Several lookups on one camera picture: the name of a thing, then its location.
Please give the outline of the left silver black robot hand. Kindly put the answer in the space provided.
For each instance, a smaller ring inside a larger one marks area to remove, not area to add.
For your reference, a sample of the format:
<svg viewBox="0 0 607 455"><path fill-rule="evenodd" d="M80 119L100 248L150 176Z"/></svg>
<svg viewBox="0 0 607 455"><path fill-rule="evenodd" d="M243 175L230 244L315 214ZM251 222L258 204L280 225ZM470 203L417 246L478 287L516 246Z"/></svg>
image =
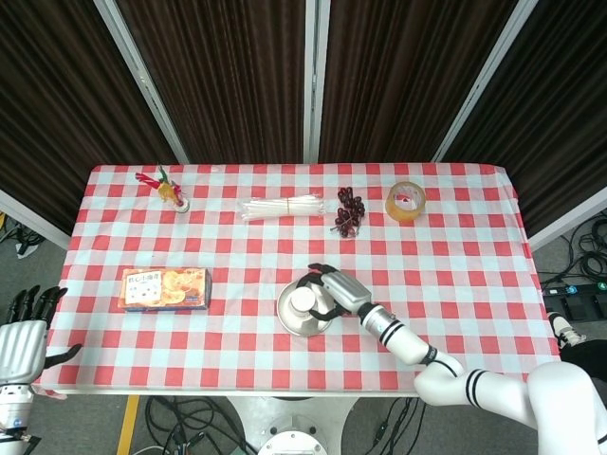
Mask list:
<svg viewBox="0 0 607 455"><path fill-rule="evenodd" d="M1 385L30 385L44 370L74 358L82 344L48 356L47 338L58 303L67 288L52 286L40 293L40 285L21 290L9 304L1 325Z"/></svg>

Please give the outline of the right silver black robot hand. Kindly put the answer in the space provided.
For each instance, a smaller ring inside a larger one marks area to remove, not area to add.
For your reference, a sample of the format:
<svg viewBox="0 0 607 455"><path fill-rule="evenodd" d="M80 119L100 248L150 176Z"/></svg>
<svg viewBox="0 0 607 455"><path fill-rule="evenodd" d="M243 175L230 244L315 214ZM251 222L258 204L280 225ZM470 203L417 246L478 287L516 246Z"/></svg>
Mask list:
<svg viewBox="0 0 607 455"><path fill-rule="evenodd" d="M314 263L310 264L308 269L309 272L298 281L297 286L315 284L324 289L335 303L334 308L325 314L311 309L309 313L313 318L330 321L345 314L352 314L363 322L375 307L370 290L350 275L329 264Z"/></svg>

